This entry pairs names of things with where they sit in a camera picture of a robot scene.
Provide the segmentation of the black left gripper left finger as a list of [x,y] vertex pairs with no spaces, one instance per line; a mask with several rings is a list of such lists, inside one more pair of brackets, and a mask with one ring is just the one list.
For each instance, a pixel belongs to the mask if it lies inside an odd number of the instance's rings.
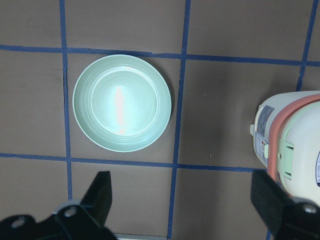
[[115,240],[105,227],[112,205],[109,171],[100,171],[80,202],[68,202],[48,218],[37,222],[28,214],[0,221],[2,240]]

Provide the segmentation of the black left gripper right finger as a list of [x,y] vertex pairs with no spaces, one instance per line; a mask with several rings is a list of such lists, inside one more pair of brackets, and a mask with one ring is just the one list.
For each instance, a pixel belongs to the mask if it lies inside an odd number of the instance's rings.
[[320,206],[289,196],[266,171],[252,172],[250,200],[275,240],[320,238]]

